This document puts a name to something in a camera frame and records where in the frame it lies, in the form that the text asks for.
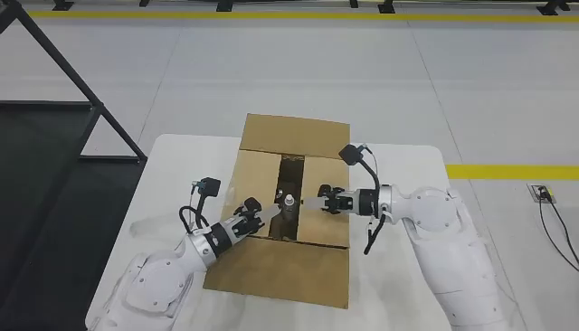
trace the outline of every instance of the yellow tape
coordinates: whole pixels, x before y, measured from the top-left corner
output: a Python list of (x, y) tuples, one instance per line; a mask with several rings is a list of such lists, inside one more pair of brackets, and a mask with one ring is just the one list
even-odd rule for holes
[(315, 12), (150, 12), (150, 11), (30, 11), (36, 18), (114, 18), (158, 20), (364, 20), (490, 23), (579, 23), (579, 16), (481, 14), (363, 14)]
[(576, 165), (447, 165), (449, 179), (579, 180)]

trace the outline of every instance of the open cardboard box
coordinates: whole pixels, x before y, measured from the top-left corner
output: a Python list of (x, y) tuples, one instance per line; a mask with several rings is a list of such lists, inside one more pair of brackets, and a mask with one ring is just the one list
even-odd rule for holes
[[(349, 141), (348, 124), (248, 114), (222, 219), (249, 197), (269, 206), (280, 188), (296, 199), (317, 196), (321, 184), (348, 188), (338, 152)], [(347, 308), (348, 216), (302, 206), (296, 222), (283, 222), (273, 218), (227, 251), (204, 288)]]

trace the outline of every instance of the floor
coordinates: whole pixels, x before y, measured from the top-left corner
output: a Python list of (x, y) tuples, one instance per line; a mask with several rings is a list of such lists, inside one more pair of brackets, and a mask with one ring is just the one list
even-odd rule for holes
[[(49, 8), (42, 0), (25, 4)], [(361, 6), (375, 11), (375, 3)], [(335, 2), (239, 7), (350, 11)], [(85, 0), (73, 10), (95, 8), (138, 9), (134, 0)], [(153, 1), (145, 11), (191, 9), (214, 10)], [(573, 9), (579, 14), (579, 5)], [(494, 4), (404, 3), (397, 11), (536, 14), (532, 5)], [(447, 164), (579, 163), (579, 24), (37, 22), (146, 153), (165, 133), (238, 137), (252, 112), (344, 121), (353, 141), (433, 145)], [(0, 53), (1, 99), (83, 99), (19, 24), (0, 35)], [(130, 151), (102, 123), (85, 153)], [(512, 328), (577, 329), (577, 273), (548, 242), (527, 181), (451, 182), (489, 239)], [(579, 183), (548, 183), (579, 244)]]

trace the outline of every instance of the white table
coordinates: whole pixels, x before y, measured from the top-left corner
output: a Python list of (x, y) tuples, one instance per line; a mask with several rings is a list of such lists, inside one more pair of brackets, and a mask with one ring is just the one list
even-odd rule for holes
[[(193, 180), (211, 176), (222, 181), (219, 196), (204, 206), (209, 223), (220, 219), (240, 141), (182, 135), (157, 139), (90, 305), (87, 326), (135, 254), (173, 249), (179, 243), (184, 230), (177, 211), (188, 203)], [(397, 184), (403, 193), (426, 185), (449, 187), (437, 148), (368, 145), (377, 158), (381, 183)], [(352, 189), (373, 186), (362, 166), (350, 167)], [(366, 225), (367, 219), (350, 216), (349, 309), (206, 290), (200, 274), (195, 275), (174, 330), (449, 330), (403, 226), (386, 224), (364, 256)]]

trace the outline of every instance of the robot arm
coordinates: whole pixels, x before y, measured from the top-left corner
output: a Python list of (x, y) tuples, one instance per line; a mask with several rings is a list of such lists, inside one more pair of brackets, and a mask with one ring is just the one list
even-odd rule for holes
[[(200, 188), (203, 191), (200, 191), (198, 210), (184, 207), (195, 213), (197, 224), (202, 222), (199, 215), (204, 198), (216, 196), (219, 190), (217, 184), (216, 191), (206, 192), (213, 179), (204, 180), (207, 180), (207, 187)], [(259, 202), (249, 198), (231, 218), (211, 227), (191, 230), (183, 217), (184, 208), (180, 215), (187, 235), (173, 251), (138, 254), (129, 263), (90, 330), (171, 330), (194, 274), (207, 271), (234, 244), (258, 231), (280, 213), (277, 204), (262, 210)]]
[(355, 192), (322, 185), (318, 198), (305, 199), (304, 204), (310, 209), (383, 220), (369, 232), (367, 251), (384, 222), (402, 222), (426, 283), (452, 329), (508, 329), (489, 254), (456, 191), (425, 187), (406, 195), (390, 185)]

